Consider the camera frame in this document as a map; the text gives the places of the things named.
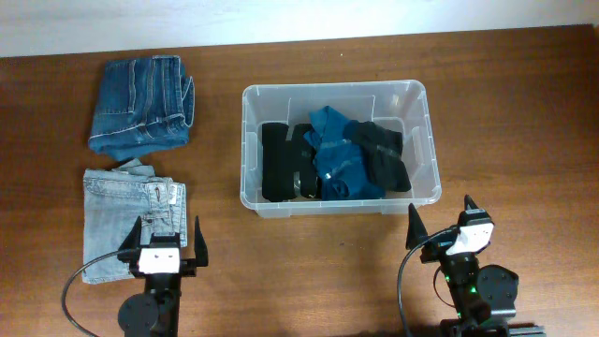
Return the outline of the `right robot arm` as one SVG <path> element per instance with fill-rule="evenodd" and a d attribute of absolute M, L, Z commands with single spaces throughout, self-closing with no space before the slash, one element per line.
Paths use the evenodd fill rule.
<path fill-rule="evenodd" d="M 430 234 L 416 206 L 408 206 L 408 231 L 397 276 L 400 319 L 407 336 L 412 334 L 402 302 L 402 279 L 409 259 L 420 252 L 423 264 L 438 263 L 436 274 L 443 274 L 457 314 L 439 325 L 441 336 L 545 336 L 546 330 L 534 324 L 511 325 L 516 316 L 519 276 L 500 265 L 481 267 L 477 255 L 490 245 L 495 228 L 488 212 L 464 197 L 464 210 L 458 221 Z"/>

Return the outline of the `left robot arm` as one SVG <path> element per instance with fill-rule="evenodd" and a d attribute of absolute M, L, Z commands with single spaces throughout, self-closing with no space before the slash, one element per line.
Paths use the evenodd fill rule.
<path fill-rule="evenodd" d="M 183 258 L 180 234 L 152 234 L 147 244 L 141 242 L 141 220 L 137 219 L 119 247 L 117 258 L 128 265 L 144 290 L 123 302 L 118 324 L 125 336 L 176 336 L 182 279 L 195 277 L 197 269 L 209 265 L 207 244 L 199 220 L 194 223 L 193 258 Z"/>

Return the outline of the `black garment with tape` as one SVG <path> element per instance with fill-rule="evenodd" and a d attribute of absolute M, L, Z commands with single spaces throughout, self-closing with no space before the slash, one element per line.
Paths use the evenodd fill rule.
<path fill-rule="evenodd" d="M 321 180 L 314 157 L 315 149 L 304 135 L 313 131 L 310 124 L 298 124 L 287 138 L 290 126 L 282 123 L 262 125 L 262 196 L 270 202 L 321 198 Z"/>

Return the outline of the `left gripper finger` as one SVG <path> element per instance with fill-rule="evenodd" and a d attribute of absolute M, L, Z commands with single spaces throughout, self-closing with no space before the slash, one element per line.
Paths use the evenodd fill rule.
<path fill-rule="evenodd" d="M 117 258 L 121 262 L 134 262 L 139 259 L 142 228 L 141 223 L 141 217 L 138 216 L 134 226 L 120 245 L 119 254 L 117 255 Z"/>
<path fill-rule="evenodd" d="M 194 223 L 194 252 L 197 268 L 205 268 L 209 266 L 209 253 L 207 243 L 200 229 L 199 217 L 196 216 Z"/>

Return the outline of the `dark grey garment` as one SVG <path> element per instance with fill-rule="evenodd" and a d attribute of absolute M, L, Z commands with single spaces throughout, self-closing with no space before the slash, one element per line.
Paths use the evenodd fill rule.
<path fill-rule="evenodd" d="M 343 135 L 358 145 L 366 156 L 369 180 L 393 192 L 408 192 L 411 188 L 407 168 L 402 161 L 402 133 L 374 122 L 350 121 Z"/>

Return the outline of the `blue garment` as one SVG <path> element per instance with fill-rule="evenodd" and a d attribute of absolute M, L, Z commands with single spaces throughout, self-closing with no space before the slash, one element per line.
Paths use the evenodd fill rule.
<path fill-rule="evenodd" d="M 351 123 L 343 114 L 326 106 L 309 113 L 312 129 L 304 134 L 315 150 L 313 165 L 325 201 L 380 199 L 386 191 L 368 178 L 366 156 L 343 132 Z"/>

